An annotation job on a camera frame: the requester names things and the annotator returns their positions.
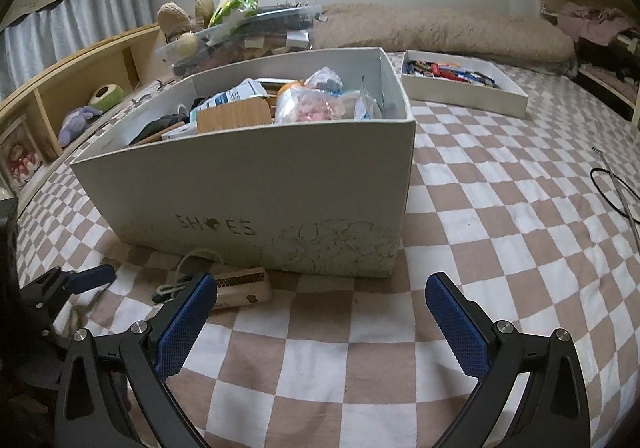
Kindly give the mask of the green clip with cord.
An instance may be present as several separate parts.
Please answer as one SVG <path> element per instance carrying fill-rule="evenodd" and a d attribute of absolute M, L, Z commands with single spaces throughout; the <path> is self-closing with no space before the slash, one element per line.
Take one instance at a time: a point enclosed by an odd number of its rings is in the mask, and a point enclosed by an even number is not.
<path fill-rule="evenodd" d="M 210 261 L 212 264 L 224 264 L 222 257 L 213 249 L 206 249 L 206 247 L 199 247 L 198 249 L 192 249 L 189 253 L 183 255 L 180 259 L 174 275 L 169 283 L 160 285 L 152 295 L 152 303 L 155 305 L 165 304 L 168 301 L 174 299 L 183 288 L 192 280 L 193 275 L 184 275 L 179 278 L 181 268 L 183 264 L 189 258 L 203 258 Z"/>

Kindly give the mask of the bamboo wooden board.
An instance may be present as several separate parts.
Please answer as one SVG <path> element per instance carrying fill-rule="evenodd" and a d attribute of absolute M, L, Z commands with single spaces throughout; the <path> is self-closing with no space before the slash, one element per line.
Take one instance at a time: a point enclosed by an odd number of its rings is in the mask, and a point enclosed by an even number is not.
<path fill-rule="evenodd" d="M 254 98 L 213 106 L 199 111 L 196 129 L 199 134 L 232 130 L 271 123 L 270 106 L 266 99 Z"/>

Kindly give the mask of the white blue medicine sachet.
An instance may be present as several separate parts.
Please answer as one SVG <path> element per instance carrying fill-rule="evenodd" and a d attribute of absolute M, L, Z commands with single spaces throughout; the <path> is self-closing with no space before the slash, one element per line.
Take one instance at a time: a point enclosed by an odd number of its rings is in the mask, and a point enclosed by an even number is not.
<path fill-rule="evenodd" d="M 206 108 L 215 108 L 215 106 L 226 105 L 232 102 L 250 100 L 255 98 L 267 98 L 268 93 L 258 80 L 246 78 L 243 82 L 235 87 L 214 94 L 199 104 L 194 105 L 191 110 L 190 117 L 194 119 L 198 111 L 206 110 Z"/>

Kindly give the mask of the framed doll picture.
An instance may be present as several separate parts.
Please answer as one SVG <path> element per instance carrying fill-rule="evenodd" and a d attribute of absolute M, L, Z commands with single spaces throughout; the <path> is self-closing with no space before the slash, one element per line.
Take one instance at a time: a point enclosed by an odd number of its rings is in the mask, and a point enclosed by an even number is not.
<path fill-rule="evenodd" d="M 18 116 L 1 134 L 1 170 L 12 192 L 19 195 L 42 165 L 26 116 Z"/>

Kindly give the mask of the purple plush toy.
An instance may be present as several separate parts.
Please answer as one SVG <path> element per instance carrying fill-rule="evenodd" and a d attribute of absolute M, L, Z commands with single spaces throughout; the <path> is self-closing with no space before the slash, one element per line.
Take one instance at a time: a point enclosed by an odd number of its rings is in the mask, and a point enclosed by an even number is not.
<path fill-rule="evenodd" d="M 86 127 L 101 116 L 103 112 L 91 105 L 75 108 L 65 116 L 62 127 L 58 133 L 58 144 L 61 148 L 66 148 L 75 139 L 77 139 L 86 129 Z"/>

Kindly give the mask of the green avocado plush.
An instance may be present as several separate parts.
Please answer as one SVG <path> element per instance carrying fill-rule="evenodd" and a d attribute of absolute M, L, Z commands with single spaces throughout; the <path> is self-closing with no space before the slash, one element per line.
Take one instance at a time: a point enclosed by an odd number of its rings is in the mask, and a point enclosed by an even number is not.
<path fill-rule="evenodd" d="M 122 99 L 124 98 L 124 90 L 122 90 L 122 87 L 119 85 L 104 85 L 93 93 L 88 105 L 92 106 L 96 110 L 106 112 L 122 102 Z"/>

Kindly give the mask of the wooden headboard shelf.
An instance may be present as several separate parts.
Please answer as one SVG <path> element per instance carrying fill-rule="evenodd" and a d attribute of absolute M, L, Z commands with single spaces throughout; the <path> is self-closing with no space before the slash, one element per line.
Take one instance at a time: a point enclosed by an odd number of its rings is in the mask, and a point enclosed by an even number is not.
<path fill-rule="evenodd" d="M 164 43 L 157 24 L 127 30 L 103 39 L 49 66 L 25 82 L 1 102 L 1 174 L 25 206 L 44 180 L 147 85 L 169 82 L 171 71 L 155 51 Z M 102 87 L 116 85 L 124 100 L 89 125 L 84 133 L 63 148 L 58 132 L 64 116 L 86 105 Z M 9 159 L 22 148 L 35 151 L 41 163 L 20 179 L 11 175 Z"/>

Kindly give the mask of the white shoes cardboard box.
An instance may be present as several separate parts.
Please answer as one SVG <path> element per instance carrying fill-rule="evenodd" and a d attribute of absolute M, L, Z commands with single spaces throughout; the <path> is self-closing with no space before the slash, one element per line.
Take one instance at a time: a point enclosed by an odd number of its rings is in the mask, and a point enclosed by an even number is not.
<path fill-rule="evenodd" d="M 373 121 L 259 125 L 146 145 L 149 122 L 246 78 L 304 79 L 329 67 L 381 105 Z M 303 51 L 206 70 L 132 110 L 73 161 L 114 232 L 234 267 L 388 277 L 408 197 L 416 123 L 378 48 Z"/>

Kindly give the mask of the yellow ball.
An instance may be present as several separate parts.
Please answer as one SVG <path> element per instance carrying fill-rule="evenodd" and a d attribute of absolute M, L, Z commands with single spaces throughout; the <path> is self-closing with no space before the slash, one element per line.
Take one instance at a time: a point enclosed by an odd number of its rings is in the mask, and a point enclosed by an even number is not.
<path fill-rule="evenodd" d="M 180 35 L 175 41 L 175 52 L 180 59 L 188 59 L 198 52 L 198 38 L 189 32 Z"/>

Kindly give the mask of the beige plush bunny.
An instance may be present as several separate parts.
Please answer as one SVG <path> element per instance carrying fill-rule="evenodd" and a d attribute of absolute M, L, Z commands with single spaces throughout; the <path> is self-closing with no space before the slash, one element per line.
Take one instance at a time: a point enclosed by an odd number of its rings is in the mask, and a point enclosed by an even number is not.
<path fill-rule="evenodd" d="M 166 2 L 157 11 L 157 24 L 166 42 L 171 42 L 182 34 L 196 33 L 207 28 L 215 9 L 215 0 L 194 0 L 194 13 L 190 15 L 178 4 Z"/>

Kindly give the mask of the white crumpled cloth ball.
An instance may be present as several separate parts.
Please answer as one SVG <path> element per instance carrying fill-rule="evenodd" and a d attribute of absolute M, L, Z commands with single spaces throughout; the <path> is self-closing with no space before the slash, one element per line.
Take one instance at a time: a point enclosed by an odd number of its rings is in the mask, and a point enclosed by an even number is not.
<path fill-rule="evenodd" d="M 340 75 L 327 66 L 316 70 L 304 82 L 304 86 L 310 89 L 323 90 L 328 93 L 340 94 L 344 84 Z"/>

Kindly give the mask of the clear plastic storage bin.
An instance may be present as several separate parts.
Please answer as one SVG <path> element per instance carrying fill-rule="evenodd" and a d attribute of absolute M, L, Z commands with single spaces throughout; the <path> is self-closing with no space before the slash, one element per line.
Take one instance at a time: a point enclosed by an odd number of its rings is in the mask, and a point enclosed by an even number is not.
<path fill-rule="evenodd" d="M 322 12 L 318 4 L 260 8 L 238 23 L 193 33 L 198 38 L 198 52 L 188 59 L 176 55 L 175 40 L 157 49 L 156 55 L 176 77 L 185 78 L 228 64 L 310 50 Z"/>

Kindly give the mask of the shallow white tray box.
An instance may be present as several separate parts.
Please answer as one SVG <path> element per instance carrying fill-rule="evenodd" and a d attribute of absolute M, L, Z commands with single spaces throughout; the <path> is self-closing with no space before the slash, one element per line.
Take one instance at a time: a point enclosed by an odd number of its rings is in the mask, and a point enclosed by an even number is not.
<path fill-rule="evenodd" d="M 474 108 L 524 119 L 527 94 L 487 61 L 451 54 L 404 53 L 401 77 L 406 93 L 420 101 Z"/>

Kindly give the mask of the brown folded duvet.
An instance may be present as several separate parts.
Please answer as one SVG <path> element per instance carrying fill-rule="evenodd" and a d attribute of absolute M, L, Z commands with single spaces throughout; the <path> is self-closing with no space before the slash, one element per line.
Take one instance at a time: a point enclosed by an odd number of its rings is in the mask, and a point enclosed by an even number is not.
<path fill-rule="evenodd" d="M 453 8 L 330 4 L 314 48 L 380 47 L 472 56 L 542 74 L 577 73 L 574 42 L 541 18 Z"/>

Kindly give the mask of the closet shelf with clothes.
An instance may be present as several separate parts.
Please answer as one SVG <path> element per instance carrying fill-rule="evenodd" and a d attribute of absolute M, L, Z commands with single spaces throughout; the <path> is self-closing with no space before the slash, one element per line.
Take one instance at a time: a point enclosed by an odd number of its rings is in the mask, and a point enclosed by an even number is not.
<path fill-rule="evenodd" d="M 575 82 L 639 124 L 639 10 L 631 0 L 538 0 L 540 16 L 573 42 Z"/>

